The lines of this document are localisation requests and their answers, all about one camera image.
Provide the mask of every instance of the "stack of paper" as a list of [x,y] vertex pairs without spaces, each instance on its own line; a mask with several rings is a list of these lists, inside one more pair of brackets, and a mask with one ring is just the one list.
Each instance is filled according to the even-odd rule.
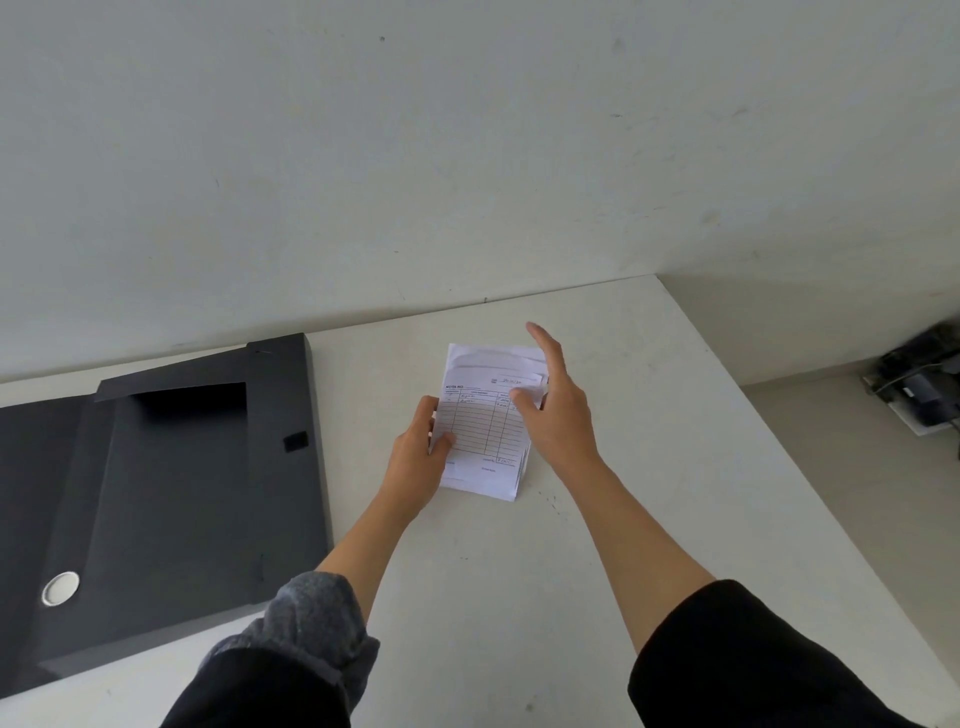
[[471,347],[450,344],[434,437],[457,436],[446,457],[447,488],[516,499],[526,469],[530,435],[510,401],[526,389],[537,407],[546,392],[546,360],[533,347]]

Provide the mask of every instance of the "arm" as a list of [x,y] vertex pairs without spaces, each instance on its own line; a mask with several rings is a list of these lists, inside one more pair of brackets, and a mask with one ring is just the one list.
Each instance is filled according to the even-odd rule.
[[527,328],[546,354],[550,394],[542,411],[521,390],[511,395],[600,553],[639,653],[628,692],[643,724],[913,726],[835,656],[735,581],[715,581],[670,538],[600,458],[587,397],[560,344]]
[[309,723],[349,726],[379,642],[367,634],[376,590],[403,531],[440,486],[453,435],[428,452],[437,398],[420,400],[396,438],[383,484],[314,571],[280,587],[263,617],[207,653],[164,728]]
[[436,397],[423,397],[413,422],[394,441],[383,484],[363,515],[316,571],[344,576],[370,619],[376,590],[397,542],[440,487],[454,435],[447,432],[428,452]]
[[573,496],[637,652],[682,601],[713,581],[636,498],[597,451],[587,396],[566,372],[560,344],[527,324],[546,354],[550,394],[538,410],[521,389],[511,392],[537,451]]

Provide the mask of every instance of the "wire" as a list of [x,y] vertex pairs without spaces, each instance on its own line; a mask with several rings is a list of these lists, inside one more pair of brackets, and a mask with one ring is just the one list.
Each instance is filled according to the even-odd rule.
[[900,376],[898,376],[896,379],[891,379],[890,381],[888,381],[886,384],[884,384],[882,387],[879,387],[878,389],[871,389],[871,391],[872,391],[875,395],[878,395],[880,392],[882,392],[882,391],[883,391],[884,389],[886,389],[887,387],[893,386],[894,384],[897,384],[898,382],[901,382],[901,381],[903,381],[904,379],[909,379],[909,378],[912,377],[914,374],[917,374],[917,373],[919,373],[919,372],[922,372],[924,369],[930,369],[931,367],[939,367],[939,366],[940,366],[939,363],[938,363],[938,364],[924,364],[922,367],[917,367],[916,369],[911,369],[911,370],[910,370],[909,372],[907,372],[905,375],[900,375]]

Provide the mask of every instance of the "gray sweater cuff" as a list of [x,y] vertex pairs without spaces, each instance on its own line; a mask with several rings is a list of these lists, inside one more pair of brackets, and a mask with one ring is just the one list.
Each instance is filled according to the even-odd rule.
[[367,687],[380,642],[367,634],[360,605],[340,574],[310,571],[280,587],[262,618],[221,640],[206,661],[228,649],[270,649],[340,688],[352,711]]

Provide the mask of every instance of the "white table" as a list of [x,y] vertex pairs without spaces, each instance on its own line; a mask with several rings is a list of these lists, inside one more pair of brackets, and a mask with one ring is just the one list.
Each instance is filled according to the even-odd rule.
[[[419,396],[439,391],[446,345],[527,344],[528,319],[564,343],[603,455],[695,557],[896,710],[929,724],[960,713],[960,690],[653,277],[311,334],[336,539]],[[0,385],[0,405],[171,360]],[[8,698],[0,724],[156,725],[204,651],[245,622]],[[637,725],[626,629],[538,457],[514,503],[438,493],[397,548],[370,631],[383,645],[356,726]]]

